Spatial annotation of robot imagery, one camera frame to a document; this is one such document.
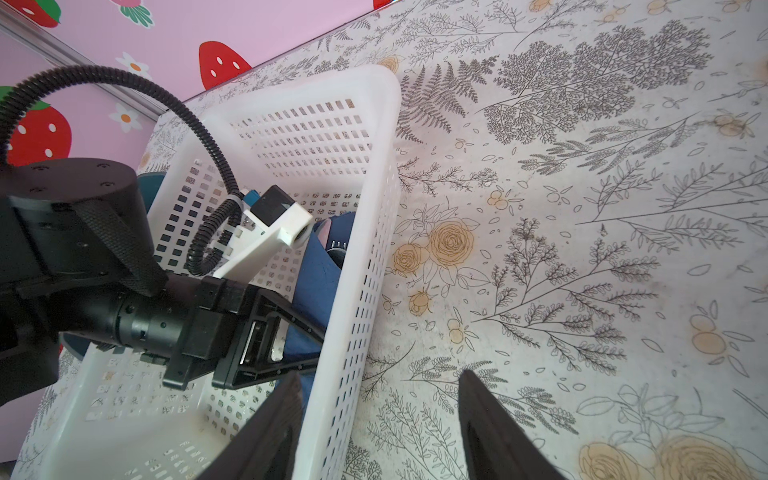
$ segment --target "green strawberry leaf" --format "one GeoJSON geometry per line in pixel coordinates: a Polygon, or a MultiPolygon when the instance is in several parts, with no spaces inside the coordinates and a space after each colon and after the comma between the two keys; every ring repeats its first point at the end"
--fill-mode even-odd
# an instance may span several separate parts
{"type": "Polygon", "coordinates": [[[61,18],[61,8],[58,6],[58,3],[56,3],[56,0],[35,0],[38,5],[40,5],[40,8],[43,9],[43,12],[47,13],[48,16],[53,18],[56,23],[60,23],[59,19],[61,18]]]}
{"type": "MultiPolygon", "coordinates": [[[[11,93],[11,90],[13,90],[13,87],[0,87],[0,101],[2,101],[7,94],[11,93]]],[[[47,104],[44,101],[40,100],[38,101],[38,103],[32,105],[32,108],[30,108],[30,110],[43,110],[50,106],[51,106],[50,104],[47,104]]]]}

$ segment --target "red strawberry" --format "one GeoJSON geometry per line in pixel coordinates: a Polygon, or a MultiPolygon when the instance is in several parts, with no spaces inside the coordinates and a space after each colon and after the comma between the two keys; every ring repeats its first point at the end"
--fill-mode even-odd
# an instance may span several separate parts
{"type": "Polygon", "coordinates": [[[248,62],[225,44],[218,41],[200,44],[200,77],[206,90],[249,70],[248,62]]]}
{"type": "Polygon", "coordinates": [[[55,0],[5,0],[41,27],[53,28],[61,18],[61,8],[55,0]]]}
{"type": "MultiPolygon", "coordinates": [[[[0,101],[11,87],[0,87],[0,101]]],[[[11,136],[8,162],[20,167],[51,158],[69,157],[72,129],[67,119],[51,105],[39,101],[18,124],[11,136]]]]}

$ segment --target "strawberry decal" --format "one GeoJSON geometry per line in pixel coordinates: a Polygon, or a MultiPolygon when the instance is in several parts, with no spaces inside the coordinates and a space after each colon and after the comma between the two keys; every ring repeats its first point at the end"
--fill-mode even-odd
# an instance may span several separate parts
{"type": "Polygon", "coordinates": [[[249,70],[248,62],[225,44],[218,41],[200,44],[200,78],[206,90],[249,70]]]}
{"type": "Polygon", "coordinates": [[[61,17],[61,8],[55,0],[5,0],[5,3],[41,27],[53,28],[61,17]]]}
{"type": "Polygon", "coordinates": [[[136,25],[144,28],[152,28],[152,14],[147,7],[141,4],[141,0],[110,0],[116,5],[120,5],[120,13],[128,17],[136,25]]]}
{"type": "MultiPolygon", "coordinates": [[[[0,101],[11,87],[0,87],[0,101]]],[[[44,101],[35,104],[22,118],[8,145],[8,162],[20,167],[51,158],[69,157],[72,129],[58,110],[44,101]]]]}

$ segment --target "fern print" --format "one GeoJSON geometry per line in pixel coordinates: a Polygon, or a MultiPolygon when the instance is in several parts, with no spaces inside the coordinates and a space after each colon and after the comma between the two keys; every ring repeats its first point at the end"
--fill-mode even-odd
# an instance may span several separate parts
{"type": "Polygon", "coordinates": [[[658,295],[644,289],[620,290],[605,274],[622,283],[647,282],[650,271],[660,264],[656,257],[622,258],[630,253],[626,242],[609,244],[598,239],[590,250],[593,267],[582,273],[559,261],[557,246],[537,235],[539,227],[538,220],[524,218],[512,229],[506,265],[496,266],[492,272],[496,288],[493,310],[473,312],[481,318],[472,322],[495,322],[504,336],[527,347],[540,349],[546,342],[569,371],[581,371],[583,363],[616,375],[615,362],[627,359],[617,345],[627,338],[613,326],[614,320],[621,315],[640,321],[644,303],[658,295]],[[578,311],[564,319],[569,309],[563,302],[549,300],[563,297],[578,311]]]}
{"type": "Polygon", "coordinates": [[[338,57],[333,63],[329,60],[321,61],[320,65],[315,65],[315,69],[307,75],[316,75],[331,70],[346,70],[347,68],[349,68],[349,60],[344,57],[338,57]]]}
{"type": "MultiPolygon", "coordinates": [[[[745,170],[729,171],[731,167],[725,163],[702,163],[685,175],[673,176],[671,182],[661,184],[663,192],[659,194],[664,196],[657,198],[660,209],[653,212],[601,219],[606,206],[626,197],[613,196],[613,200],[608,200],[605,195],[611,191],[610,187],[593,188],[600,192],[598,199],[585,199],[597,204],[598,215],[581,224],[622,222],[632,229],[630,240],[637,241],[639,248],[656,253],[678,252],[684,246],[716,250],[734,248],[744,243],[740,233],[745,230],[765,238],[768,236],[768,224],[765,223],[768,217],[768,150],[754,157],[745,170]]],[[[637,180],[637,186],[645,187],[656,182],[651,181],[656,176],[656,172],[651,171],[650,178],[633,177],[631,181],[637,180]]],[[[616,180],[618,177],[609,183],[615,184],[616,180]]]]}
{"type": "Polygon", "coordinates": [[[341,480],[382,480],[381,465],[370,457],[368,450],[355,445],[350,439],[341,480]]]}
{"type": "Polygon", "coordinates": [[[591,188],[598,194],[597,199],[592,197],[584,197],[584,199],[597,206],[598,213],[594,216],[596,220],[603,213],[605,207],[615,205],[622,200],[629,200],[633,191],[651,190],[653,184],[658,182],[661,177],[662,173],[657,172],[655,168],[646,173],[644,161],[632,163],[627,160],[624,168],[616,167],[616,174],[609,174],[600,180],[600,190],[595,187],[591,188]]]}
{"type": "Polygon", "coordinates": [[[568,18],[570,15],[586,11],[602,12],[603,10],[605,10],[605,3],[599,0],[559,0],[545,14],[544,21],[523,37],[518,42],[517,47],[533,34],[575,27],[576,24],[568,18]]]}
{"type": "Polygon", "coordinates": [[[495,64],[496,57],[470,62],[459,60],[457,68],[446,62],[445,73],[440,64],[436,65],[429,79],[425,67],[415,78],[404,76],[400,82],[402,106],[396,128],[397,136],[422,143],[414,132],[416,125],[437,127],[450,133],[451,124],[445,114],[465,117],[467,111],[459,103],[459,98],[468,98],[477,103],[475,84],[485,85],[487,82],[484,75],[492,74],[495,64]]]}
{"type": "Polygon", "coordinates": [[[414,52],[409,60],[417,66],[445,52],[482,55],[502,35],[521,33],[517,25],[522,19],[517,9],[505,3],[494,4],[484,18],[469,13],[452,17],[436,12],[426,18],[409,20],[402,34],[395,40],[395,45],[402,47],[413,44],[414,52]],[[486,20],[492,25],[485,25],[486,20]]]}
{"type": "Polygon", "coordinates": [[[589,167],[589,171],[599,168],[598,174],[604,174],[622,162],[629,164],[638,158],[634,155],[648,159],[668,148],[679,147],[700,126],[698,123],[691,124],[691,117],[693,115],[660,127],[650,126],[646,119],[619,120],[616,125],[590,131],[592,135],[584,142],[555,142],[555,146],[548,148],[546,154],[532,154],[530,158],[518,163],[523,170],[552,175],[563,171],[569,161],[576,160],[580,162],[578,167],[589,167]]]}
{"type": "Polygon", "coordinates": [[[573,415],[555,407],[552,394],[544,389],[523,387],[518,390],[517,396],[498,392],[498,385],[507,381],[496,376],[498,369],[488,368],[491,364],[490,360],[481,360],[457,366],[451,363],[449,357],[427,356],[411,362],[409,369],[412,375],[406,381],[431,385],[435,390],[432,401],[453,415],[458,402],[458,378],[465,370],[471,370],[518,424],[533,429],[538,423],[553,433],[559,433],[558,429],[563,429],[577,434],[573,427],[573,415]]]}
{"type": "Polygon", "coordinates": [[[429,168],[417,170],[415,168],[418,157],[397,166],[400,178],[400,187],[406,193],[413,192],[414,187],[421,187],[422,192],[431,197],[437,196],[437,186],[445,185],[457,192],[471,192],[473,187],[490,187],[498,180],[498,174],[491,168],[471,172],[468,176],[462,174],[461,167],[449,167],[442,170],[437,162],[429,168]]]}
{"type": "Polygon", "coordinates": [[[401,455],[400,478],[467,480],[463,455],[444,428],[434,409],[426,404],[418,409],[405,402],[395,390],[379,408],[377,422],[369,422],[367,432],[376,448],[401,455]]]}
{"type": "Polygon", "coordinates": [[[352,40],[352,37],[350,37],[346,33],[346,29],[345,28],[342,28],[341,30],[339,30],[339,31],[337,31],[335,33],[332,33],[331,35],[327,35],[325,38],[321,38],[320,40],[318,40],[317,41],[317,49],[321,50],[321,49],[325,48],[325,51],[331,51],[331,43],[333,42],[333,40],[348,41],[348,40],[352,40]]]}
{"type": "Polygon", "coordinates": [[[415,345],[414,342],[411,348],[397,360],[391,356],[375,357],[369,353],[366,357],[366,370],[362,374],[362,385],[360,386],[360,398],[364,402],[379,398],[380,392],[389,384],[386,373],[403,361],[415,345]]]}
{"type": "Polygon", "coordinates": [[[494,82],[512,97],[482,109],[488,130],[503,144],[552,143],[581,121],[617,117],[634,106],[634,88],[685,84],[705,68],[707,38],[671,21],[649,38],[641,27],[619,25],[574,53],[536,41],[502,60],[494,82]]]}
{"type": "MultiPolygon", "coordinates": [[[[416,0],[410,8],[401,12],[393,13],[389,16],[390,22],[386,25],[378,25],[369,35],[364,36],[357,45],[351,45],[344,50],[344,55],[353,55],[364,51],[369,46],[381,44],[385,38],[400,34],[409,24],[414,12],[423,12],[428,8],[434,7],[436,10],[446,10],[452,5],[463,2],[464,0],[416,0]]],[[[381,14],[373,12],[374,18],[380,18],[381,14]]]]}

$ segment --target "pink wall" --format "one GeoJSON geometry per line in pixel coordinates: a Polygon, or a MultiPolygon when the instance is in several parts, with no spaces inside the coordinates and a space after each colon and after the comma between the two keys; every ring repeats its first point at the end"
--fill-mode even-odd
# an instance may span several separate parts
{"type": "MultiPolygon", "coordinates": [[[[13,86],[32,74],[51,68],[43,57],[5,34],[0,34],[0,51],[0,86],[13,86]]],[[[139,165],[154,128],[154,123],[148,118],[134,111],[119,109],[117,99],[95,85],[66,88],[49,95],[44,101],[69,123],[69,157],[107,158],[134,168],[139,165]],[[123,114],[130,117],[130,122],[124,121],[126,117],[122,117],[123,114]]],[[[32,137],[36,133],[27,131],[25,135],[30,135],[35,142],[35,152],[44,151],[45,137],[32,137]]]]}
{"type": "MultiPolygon", "coordinates": [[[[372,0],[6,1],[19,10],[39,5],[53,16],[60,10],[58,25],[40,22],[54,25],[48,29],[53,35],[101,65],[128,69],[116,60],[125,52],[133,59],[126,63],[142,67],[182,99],[204,90],[198,49],[206,41],[225,44],[255,67],[373,9],[372,0]],[[144,27],[135,16],[132,21],[121,5],[151,25],[144,27]]],[[[27,16],[40,19],[45,13],[27,16]]]]}

